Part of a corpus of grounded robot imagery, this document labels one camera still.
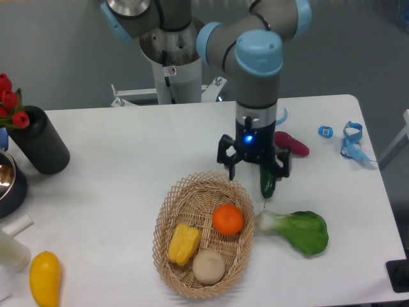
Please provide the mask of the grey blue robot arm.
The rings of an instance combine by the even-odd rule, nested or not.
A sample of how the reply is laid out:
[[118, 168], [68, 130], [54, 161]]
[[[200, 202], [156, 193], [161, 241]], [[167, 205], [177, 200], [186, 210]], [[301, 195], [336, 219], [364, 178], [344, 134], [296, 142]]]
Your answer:
[[236, 136], [222, 136], [217, 154], [230, 173], [245, 161], [289, 176], [290, 151], [274, 145], [282, 44], [311, 25], [308, 1], [252, 1], [228, 26], [203, 24], [190, 1], [104, 1], [101, 10], [118, 38], [139, 39], [161, 104], [199, 101], [202, 64], [235, 84]]

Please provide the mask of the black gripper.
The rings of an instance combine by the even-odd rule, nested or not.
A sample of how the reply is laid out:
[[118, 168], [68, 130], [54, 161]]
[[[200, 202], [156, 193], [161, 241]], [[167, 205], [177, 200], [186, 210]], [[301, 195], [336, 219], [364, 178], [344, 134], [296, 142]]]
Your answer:
[[[235, 140], [223, 134], [219, 140], [217, 162], [229, 171], [229, 179], [235, 177], [235, 165], [241, 161], [263, 165], [263, 178], [266, 182], [281, 181], [288, 178], [291, 171], [291, 149], [276, 148], [274, 145], [275, 122], [255, 128], [246, 127], [238, 120]], [[228, 150], [236, 152], [228, 155]]]

